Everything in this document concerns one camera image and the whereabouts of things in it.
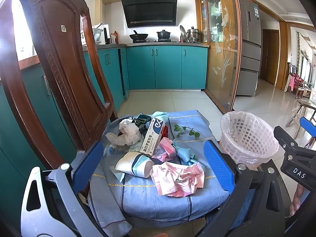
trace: green plant sprig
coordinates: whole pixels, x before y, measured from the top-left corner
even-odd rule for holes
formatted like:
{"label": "green plant sprig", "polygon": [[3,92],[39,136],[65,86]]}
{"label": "green plant sprig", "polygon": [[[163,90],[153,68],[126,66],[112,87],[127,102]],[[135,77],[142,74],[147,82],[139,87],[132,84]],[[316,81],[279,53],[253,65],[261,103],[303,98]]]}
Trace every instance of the green plant sprig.
{"label": "green plant sprig", "polygon": [[179,136],[183,133],[183,131],[185,131],[187,128],[190,129],[189,135],[193,135],[195,138],[199,138],[199,137],[200,137],[200,133],[194,131],[193,128],[191,128],[191,127],[174,125],[174,131],[175,131],[175,132],[179,132],[179,133],[177,134],[178,137],[179,137]]}

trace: black pot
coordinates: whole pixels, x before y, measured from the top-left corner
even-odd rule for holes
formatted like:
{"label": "black pot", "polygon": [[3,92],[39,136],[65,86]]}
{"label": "black pot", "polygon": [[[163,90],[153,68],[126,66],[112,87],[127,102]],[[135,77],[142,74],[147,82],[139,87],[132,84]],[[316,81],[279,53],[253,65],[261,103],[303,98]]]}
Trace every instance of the black pot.
{"label": "black pot", "polygon": [[158,34],[159,39],[169,39],[171,33],[163,30],[163,31],[157,32],[157,34]]}
{"label": "black pot", "polygon": [[144,40],[147,38],[148,34],[137,34],[137,32],[134,30],[135,34],[130,35],[130,38],[133,40]]}

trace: wooden chair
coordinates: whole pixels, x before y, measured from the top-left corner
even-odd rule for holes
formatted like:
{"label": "wooden chair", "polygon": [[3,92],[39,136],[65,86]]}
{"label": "wooden chair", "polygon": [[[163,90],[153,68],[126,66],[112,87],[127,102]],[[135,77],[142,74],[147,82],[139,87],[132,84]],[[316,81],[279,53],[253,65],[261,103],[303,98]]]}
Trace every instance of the wooden chair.
{"label": "wooden chair", "polygon": [[300,106],[298,107],[297,111],[294,113],[294,115],[291,117],[291,119],[289,120],[289,122],[287,122],[287,124],[285,125],[285,127],[289,127],[290,124],[292,123],[292,121],[295,122],[296,125],[298,125],[298,129],[294,135],[294,139],[297,138],[298,136],[298,133],[301,129],[301,125],[300,125],[300,114],[302,113],[302,117],[305,116],[305,113],[306,113],[306,109],[307,108],[310,108],[310,109],[313,109],[314,110],[314,113],[313,115],[311,116],[311,119],[309,120],[309,122],[312,122],[312,120],[314,120],[316,122],[316,120],[314,119],[314,116],[315,116],[315,113],[316,113],[316,106],[308,101],[303,101],[303,100],[298,100],[297,101]]}
{"label": "wooden chair", "polygon": [[[84,0],[20,0],[33,44],[78,151],[97,147],[108,120],[117,118],[102,73]],[[12,112],[28,143],[48,169],[64,161],[45,133],[27,95],[15,48],[12,0],[0,0],[0,76]],[[89,77],[80,39],[80,20],[102,104]]]}

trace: cabinet handle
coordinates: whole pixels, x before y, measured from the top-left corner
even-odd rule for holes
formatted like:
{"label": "cabinet handle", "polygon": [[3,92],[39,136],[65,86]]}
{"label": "cabinet handle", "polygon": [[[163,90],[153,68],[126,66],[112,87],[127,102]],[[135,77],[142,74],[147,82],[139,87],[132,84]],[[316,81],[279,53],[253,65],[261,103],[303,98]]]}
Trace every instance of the cabinet handle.
{"label": "cabinet handle", "polygon": [[47,78],[46,78],[46,76],[45,76],[45,75],[43,76],[43,79],[44,79],[45,86],[46,86],[47,96],[50,96],[51,94],[49,93],[49,88],[48,88]]}

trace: white tile backsplash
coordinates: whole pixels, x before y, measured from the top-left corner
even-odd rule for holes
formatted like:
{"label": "white tile backsplash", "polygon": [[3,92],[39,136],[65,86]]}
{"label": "white tile backsplash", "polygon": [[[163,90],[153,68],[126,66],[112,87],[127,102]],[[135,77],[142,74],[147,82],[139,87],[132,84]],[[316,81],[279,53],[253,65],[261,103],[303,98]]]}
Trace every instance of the white tile backsplash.
{"label": "white tile backsplash", "polygon": [[132,42],[129,35],[134,34],[136,30],[138,34],[148,34],[147,40],[158,40],[157,32],[166,30],[171,32],[171,41],[180,41],[180,25],[185,30],[191,27],[197,27],[197,16],[195,8],[195,0],[178,0],[177,1],[177,18],[176,26],[151,26],[151,27],[136,27],[127,28],[122,2],[116,2],[105,5],[105,18],[103,23],[109,24],[110,32],[116,31],[119,33],[119,43]]}

